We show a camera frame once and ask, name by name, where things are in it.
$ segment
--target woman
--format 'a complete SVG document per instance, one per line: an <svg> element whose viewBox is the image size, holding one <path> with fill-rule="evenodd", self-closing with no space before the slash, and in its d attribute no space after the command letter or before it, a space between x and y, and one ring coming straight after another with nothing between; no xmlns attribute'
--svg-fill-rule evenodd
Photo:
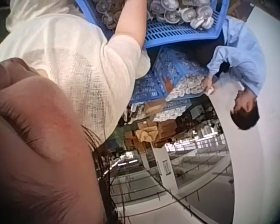
<svg viewBox="0 0 280 224"><path fill-rule="evenodd" d="M127 0L114 36L88 23L74 0L11 0L0 61L18 57L55 82L100 143L114 131L150 60L141 48L146 0Z"/></svg>
<svg viewBox="0 0 280 224"><path fill-rule="evenodd" d="M108 42L69 1L11 1L0 45L0 223L118 222L94 152L128 104L138 64L140 76L149 67L146 10L127 0Z"/></svg>

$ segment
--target blue plastic crate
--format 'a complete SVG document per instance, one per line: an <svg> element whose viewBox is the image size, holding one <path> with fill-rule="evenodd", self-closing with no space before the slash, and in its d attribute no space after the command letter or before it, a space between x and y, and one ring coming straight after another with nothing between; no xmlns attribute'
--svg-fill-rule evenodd
<svg viewBox="0 0 280 224"><path fill-rule="evenodd" d="M165 97L185 77L207 75L207 68L202 68L198 63L189 61L186 55L174 47L162 46L153 66L155 79ZM189 94L182 98L199 97L203 93Z"/></svg>
<svg viewBox="0 0 280 224"><path fill-rule="evenodd" d="M130 103L147 102L164 97L153 72L149 71L144 77L136 80Z"/></svg>
<svg viewBox="0 0 280 224"><path fill-rule="evenodd" d="M187 106L187 108L190 107L192 105L191 100L190 99L180 99L180 100L174 100L174 101L167 102L163 111L172 110L177 107L181 107L181 106L185 106L185 105Z"/></svg>
<svg viewBox="0 0 280 224"><path fill-rule="evenodd" d="M105 36L110 38L112 36L112 31L108 30L102 23L101 16L96 11L92 0L76 0L76 2L84 13L87 21L99 26L103 30ZM151 48L168 43L218 38L227 15L229 0L222 0L220 12L216 10L217 0L212 0L211 7L214 9L214 24L211 29L208 30L195 30L187 23L170 25L156 20L148 21L144 47Z"/></svg>

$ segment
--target metal railing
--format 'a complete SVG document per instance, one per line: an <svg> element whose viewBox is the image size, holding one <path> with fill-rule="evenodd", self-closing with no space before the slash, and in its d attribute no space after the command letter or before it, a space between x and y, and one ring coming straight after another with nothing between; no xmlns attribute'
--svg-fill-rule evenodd
<svg viewBox="0 0 280 224"><path fill-rule="evenodd" d="M221 150L215 151L215 152L213 152L213 153L216 153L216 155L211 156L210 158L208 158L208 159L202 161L201 163L197 164L196 166L194 166L194 167L191 168L190 170L184 172L182 175L186 175L187 173L189 173L189 172L191 172L191 171L193 171L193 170L195 170L195 169L198 169L198 170L199 170L199 167L200 167L201 165L205 164L205 163L208 165L208 167L210 167L210 164L208 163L209 160L211 160L211 159L213 159L214 157L218 156L219 153L222 152L222 151L228 152L228 150L227 150L226 147L224 147L224 148L221 149ZM149 198L149 197L152 197L152 196L155 196L155 195L157 195L157 196L159 197L159 194L160 194L160 193L163 193L163 191L161 191L161 192L156 192L156 193L153 193L153 194L144 196L144 197L138 197L138 198L135 198L135 199L132 199L132 198L131 198L131 195L132 195L133 193L137 193L137 192L144 191L144 190L147 190L147 189L150 189L150 188L153 188L153 187L161 186L161 185L160 185L161 178L160 178L159 173L157 173L157 174L151 174L151 173L149 172L151 169L145 169L145 170L149 173L149 176L144 177L144 178L139 178L139 179L136 179L136 180L131 180L130 182L134 182L134 181L138 181L138 180L143 180L143 179L151 178L151 177L152 177L154 180L157 180L157 183L158 183L158 184L153 185L153 186L151 186L151 187L139 189L139 190L136 190L136 191L126 192L126 193L121 192L120 194L111 195L111 196L128 195L129 200L125 200L125 203L134 202L134 201L138 201L138 200L142 200L142 199ZM123 183L119 183L119 184L115 184L115 185L126 184L127 186L130 186L130 185L129 185L130 182L123 182Z"/></svg>
<svg viewBox="0 0 280 224"><path fill-rule="evenodd" d="M217 179L223 172L226 172L226 170L227 170L230 166L231 166L231 163L230 163L227 167L225 167L220 173L218 173L217 175L215 175L214 178L212 178L212 179L211 179L210 181L208 181L206 184L204 184L203 186L201 186L199 189L197 189L197 190L195 190L195 191L193 191L193 192L191 192L191 193L189 193L189 194L187 194L186 196L183 196L183 197L181 197L181 198L177 198L177 197L174 196L168 189L166 189L162 184L160 184L160 186L163 187L163 188L165 189L165 191L166 191L167 193L169 193L169 194L172 196L173 199L175 199L175 201L173 201L173 202L171 202L171 203L168 203L168 204L166 204L166 205L163 205L163 206L161 206L161 207L159 207L159 208L155 208L155 209L150 210L150 211L145 211L145 212L141 212L141 213L137 213L137 214L132 214L132 215L126 216L125 218L127 218L127 219L129 220L129 222L130 222L130 219L129 219L130 217L135 217L135 216L139 216L139 215L144 215L144 214L147 214L147 213L150 213L150 212L154 212L154 211L163 209L163 208L168 207L168 206L170 206L170 205L172 205L172 204L174 204L174 203L179 203L185 210L187 210L187 211L191 214L191 216L194 216L196 219L198 219L198 220L199 220L200 222L202 222L203 224L208 224L203 218L199 217L199 216L191 209L191 205L189 205L189 206L185 205L185 204L182 202L182 200L183 200L183 199L186 200L186 198L187 198L188 196L190 196L190 195L192 195L192 194L198 192L199 190L203 189L205 186L207 186L208 184L210 184L211 182L213 182L213 181L214 181L215 179Z"/></svg>

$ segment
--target fluorescent light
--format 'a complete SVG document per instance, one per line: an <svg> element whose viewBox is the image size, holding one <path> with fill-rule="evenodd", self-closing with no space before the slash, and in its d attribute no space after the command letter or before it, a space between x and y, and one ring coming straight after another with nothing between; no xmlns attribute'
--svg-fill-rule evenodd
<svg viewBox="0 0 280 224"><path fill-rule="evenodd" d="M133 163L133 162L137 162L138 160L132 160L132 161L129 161L129 163Z"/></svg>
<svg viewBox="0 0 280 224"><path fill-rule="evenodd" d="M195 142L199 142L199 141L203 141L203 140L207 140L207 139L211 139L213 136L208 136L202 139L197 139Z"/></svg>
<svg viewBox="0 0 280 224"><path fill-rule="evenodd" d="M204 135L204 137L209 137L209 136L213 136L213 135L216 135L216 134L218 134L218 132L213 132L213 133L210 133L210 134L206 134L206 135Z"/></svg>
<svg viewBox="0 0 280 224"><path fill-rule="evenodd" d="M126 162L118 164L118 166L124 166L124 165L126 165Z"/></svg>

